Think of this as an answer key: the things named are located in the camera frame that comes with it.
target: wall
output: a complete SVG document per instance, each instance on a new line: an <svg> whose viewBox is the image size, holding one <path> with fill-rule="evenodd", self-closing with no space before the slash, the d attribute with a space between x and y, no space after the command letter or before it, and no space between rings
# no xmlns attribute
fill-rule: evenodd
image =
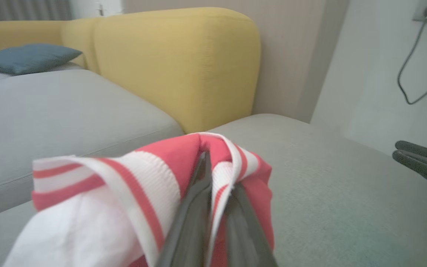
<svg viewBox="0 0 427 267"><path fill-rule="evenodd" d="M123 14L122 0L70 0L73 16L76 19L100 17L100 4L105 17Z"/></svg>
<svg viewBox="0 0 427 267"><path fill-rule="evenodd" d="M351 0L311 123L388 155L398 140L427 146L427 98L409 106L396 75L420 22L418 0ZM427 27L403 74L411 99L427 90Z"/></svg>
<svg viewBox="0 0 427 267"><path fill-rule="evenodd" d="M215 6L251 17L262 38L254 112L307 122L322 88L347 4L348 0L124 0L125 13Z"/></svg>

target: white wall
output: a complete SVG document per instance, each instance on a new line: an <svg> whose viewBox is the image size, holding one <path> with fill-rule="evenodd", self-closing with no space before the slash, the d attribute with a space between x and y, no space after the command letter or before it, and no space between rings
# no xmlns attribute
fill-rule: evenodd
<svg viewBox="0 0 427 267"><path fill-rule="evenodd" d="M70 0L75 19L100 17L100 4L105 17L123 14L122 0Z"/></svg>
<svg viewBox="0 0 427 267"><path fill-rule="evenodd" d="M406 140L427 146L427 98L409 106L396 83L420 22L418 0L351 0L311 124L388 155ZM403 74L411 99L427 90L427 27Z"/></svg>

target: red stripe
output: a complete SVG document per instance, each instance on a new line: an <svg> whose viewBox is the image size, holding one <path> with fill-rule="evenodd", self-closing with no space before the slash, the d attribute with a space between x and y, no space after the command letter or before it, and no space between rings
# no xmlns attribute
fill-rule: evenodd
<svg viewBox="0 0 427 267"><path fill-rule="evenodd" d="M98 176L97 174L93 174L92 176L88 177L83 181L80 181L76 184L67 186L59 190L46 193L33 191L32 201L36 210L42 211L82 192L90 191L104 184L105 182L102 180L102 178L100 178L100 176Z"/></svg>
<svg viewBox="0 0 427 267"><path fill-rule="evenodd" d="M220 197L222 196L222 193L224 192L225 188L227 188L227 186L228 184L222 186L217 191L217 195L215 196L215 202L213 203L212 221L214 220L215 213L217 212L217 206L218 206L218 202L220 201Z"/></svg>
<svg viewBox="0 0 427 267"><path fill-rule="evenodd" d="M245 175L246 168L248 166L248 161L242 149L236 144L235 147L237 148L238 152L240 153L240 157L242 158L242 168L240 169L240 175L237 177L237 181L239 181Z"/></svg>
<svg viewBox="0 0 427 267"><path fill-rule="evenodd" d="M143 188L139 184L136 177L131 173L129 169L120 164L119 162L114 161L113 159L98 159L99 161L107 164L112 167L120 176L123 178L127 184L129 190L136 199L141 211L143 211L144 217L148 221L151 232L153 233L154 239L156 240L156 245L160 251L162 245L164 244L164 235L162 233L161 223L159 223L158 216L154 211L151 202L149 201L146 193L144 193Z"/></svg>
<svg viewBox="0 0 427 267"><path fill-rule="evenodd" d="M60 167L57 167L57 168L54 168L54 169L45 169L43 171L33 171L32 175L36 179L38 179L38 178L47 178L47 177L51 177L51 176L63 174L64 172L71 171L71 170L76 169L78 167L81 167L81 165L77 164L77 163L67 164L67 165L60 166Z"/></svg>
<svg viewBox="0 0 427 267"><path fill-rule="evenodd" d="M141 256L139 259L135 260L134 262L131 262L131 264L128 265L128 267L149 267L148 263L146 262L146 257Z"/></svg>

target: sofa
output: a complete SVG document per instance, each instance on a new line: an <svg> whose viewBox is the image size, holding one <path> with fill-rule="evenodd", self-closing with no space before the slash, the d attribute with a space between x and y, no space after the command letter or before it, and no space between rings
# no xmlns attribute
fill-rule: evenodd
<svg viewBox="0 0 427 267"><path fill-rule="evenodd" d="M0 22L0 49L29 43L78 49L83 69L0 79L0 265L35 213L33 159L116 157L211 131L273 167L279 266L427 266L425 179L307 123L251 115L261 42L245 15L203 7Z"/></svg>

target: blue pillow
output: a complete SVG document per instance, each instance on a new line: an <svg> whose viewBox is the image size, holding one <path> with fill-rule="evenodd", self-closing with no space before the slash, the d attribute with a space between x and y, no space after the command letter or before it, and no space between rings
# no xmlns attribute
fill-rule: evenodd
<svg viewBox="0 0 427 267"><path fill-rule="evenodd" d="M28 44L0 51L0 72L13 75L43 72L75 59L82 52L54 44Z"/></svg>

